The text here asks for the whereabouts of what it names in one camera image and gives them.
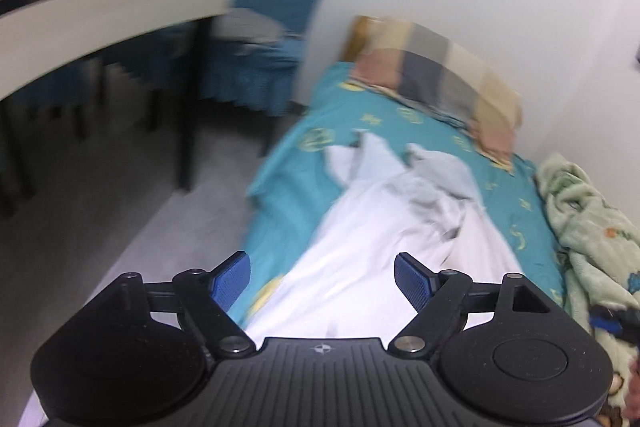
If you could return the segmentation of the white garment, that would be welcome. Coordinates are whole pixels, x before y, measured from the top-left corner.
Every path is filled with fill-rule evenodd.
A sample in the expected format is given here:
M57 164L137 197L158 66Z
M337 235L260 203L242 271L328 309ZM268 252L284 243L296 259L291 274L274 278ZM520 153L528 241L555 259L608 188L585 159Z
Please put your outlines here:
M267 337L389 343L416 314L394 280L400 253L475 282L499 283L520 271L460 158L416 144L399 157L385 140L362 132L354 146L329 146L324 159L342 195L302 257L250 311L246 331L255 343Z

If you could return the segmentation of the teal patterned bed sheet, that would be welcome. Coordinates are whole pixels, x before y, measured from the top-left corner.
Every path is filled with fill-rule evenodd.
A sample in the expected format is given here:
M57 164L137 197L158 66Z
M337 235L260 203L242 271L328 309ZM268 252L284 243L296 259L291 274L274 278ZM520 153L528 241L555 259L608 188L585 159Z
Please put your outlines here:
M558 244L536 189L535 165L517 157L511 172L499 169L450 124L349 83L351 70L349 62L328 68L314 87L304 117L273 147L247 189L254 213L242 248L250 256L252 278L231 308L232 319L246 324L258 291L290 271L306 251L323 215L342 193L326 173L323 151L332 144L352 144L360 129L383 138L397 155L416 143L464 161L490 219L526 277L563 303Z

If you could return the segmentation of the green floral blanket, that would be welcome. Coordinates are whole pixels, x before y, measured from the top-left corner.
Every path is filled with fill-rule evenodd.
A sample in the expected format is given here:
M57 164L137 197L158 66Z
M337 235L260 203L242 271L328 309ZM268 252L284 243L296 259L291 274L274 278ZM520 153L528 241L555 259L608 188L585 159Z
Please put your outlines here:
M553 154L537 168L536 185L547 220L560 245L565 310L610 357L613 377L598 414L605 426L629 426L623 418L630 366L639 351L589 324L589 310L639 306L639 230L610 205L582 168Z

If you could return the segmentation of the plaid pillow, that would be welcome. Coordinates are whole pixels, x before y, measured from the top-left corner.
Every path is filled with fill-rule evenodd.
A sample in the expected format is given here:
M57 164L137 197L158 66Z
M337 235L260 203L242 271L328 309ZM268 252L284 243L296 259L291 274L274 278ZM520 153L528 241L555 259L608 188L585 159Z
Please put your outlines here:
M349 81L462 129L496 167L514 170L522 99L489 65L410 20L355 18L342 60Z

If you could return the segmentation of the grey cloth on chair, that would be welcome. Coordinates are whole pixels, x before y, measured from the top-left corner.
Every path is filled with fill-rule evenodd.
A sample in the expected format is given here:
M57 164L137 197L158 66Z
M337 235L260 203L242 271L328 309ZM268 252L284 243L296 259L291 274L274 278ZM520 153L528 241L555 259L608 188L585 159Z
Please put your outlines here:
M221 15L212 29L216 41L230 44L240 55L278 44L287 34L277 20L247 8L234 8Z

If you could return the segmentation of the blue covered chair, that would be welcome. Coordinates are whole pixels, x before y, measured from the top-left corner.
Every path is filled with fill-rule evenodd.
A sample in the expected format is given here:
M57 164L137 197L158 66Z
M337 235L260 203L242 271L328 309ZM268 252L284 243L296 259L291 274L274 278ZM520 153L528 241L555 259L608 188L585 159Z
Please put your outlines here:
M265 116L262 156L286 114L318 0L233 0L213 24L203 98Z

